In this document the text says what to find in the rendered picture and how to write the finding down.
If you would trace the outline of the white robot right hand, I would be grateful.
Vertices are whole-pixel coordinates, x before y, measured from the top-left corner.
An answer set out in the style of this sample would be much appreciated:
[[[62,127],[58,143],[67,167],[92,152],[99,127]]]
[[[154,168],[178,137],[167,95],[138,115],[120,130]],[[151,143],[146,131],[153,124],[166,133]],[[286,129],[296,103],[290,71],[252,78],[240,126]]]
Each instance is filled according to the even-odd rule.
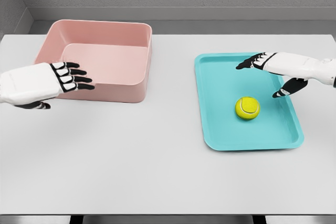
[[[286,52],[261,52],[245,59],[236,66],[237,70],[256,68],[279,76],[288,76],[288,80],[272,97],[279,98],[294,94],[305,88],[309,79],[321,81],[318,69],[320,61],[311,57]]]

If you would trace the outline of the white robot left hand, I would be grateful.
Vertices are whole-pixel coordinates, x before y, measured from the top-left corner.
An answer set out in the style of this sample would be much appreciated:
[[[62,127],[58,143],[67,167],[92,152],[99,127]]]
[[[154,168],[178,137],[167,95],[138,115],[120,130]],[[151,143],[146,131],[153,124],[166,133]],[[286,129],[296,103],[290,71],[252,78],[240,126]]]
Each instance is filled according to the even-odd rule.
[[[92,79],[73,62],[39,63],[0,74],[0,103],[22,109],[50,109],[46,100],[77,90],[93,90]]]

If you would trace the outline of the yellow tennis ball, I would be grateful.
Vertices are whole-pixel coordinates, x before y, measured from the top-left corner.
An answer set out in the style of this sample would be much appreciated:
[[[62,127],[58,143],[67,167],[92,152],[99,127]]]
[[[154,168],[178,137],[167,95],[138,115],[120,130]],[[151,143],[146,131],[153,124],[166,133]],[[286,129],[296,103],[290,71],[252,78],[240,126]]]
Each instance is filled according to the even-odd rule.
[[[260,104],[253,97],[241,97],[235,103],[235,113],[243,120],[253,120],[260,113]]]

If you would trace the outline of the blue plastic tray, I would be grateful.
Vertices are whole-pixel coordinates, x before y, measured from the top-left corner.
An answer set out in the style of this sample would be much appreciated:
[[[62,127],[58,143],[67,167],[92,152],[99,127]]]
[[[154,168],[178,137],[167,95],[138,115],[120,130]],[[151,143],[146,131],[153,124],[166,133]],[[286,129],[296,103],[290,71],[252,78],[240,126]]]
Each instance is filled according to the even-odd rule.
[[[205,143],[216,151],[297,148],[304,134],[290,97],[273,98],[284,84],[281,76],[257,69],[237,70],[251,52],[201,54],[195,75]],[[243,120],[235,112],[242,97],[260,104],[259,115]]]

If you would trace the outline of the pink plastic basket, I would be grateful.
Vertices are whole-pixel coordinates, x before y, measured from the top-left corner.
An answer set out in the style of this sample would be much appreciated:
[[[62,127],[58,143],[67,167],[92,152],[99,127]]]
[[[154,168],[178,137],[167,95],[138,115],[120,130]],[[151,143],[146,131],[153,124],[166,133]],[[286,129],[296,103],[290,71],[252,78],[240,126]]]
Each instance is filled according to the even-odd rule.
[[[58,20],[34,63],[75,62],[94,90],[60,99],[138,103],[144,100],[152,56],[152,28],[145,23]]]

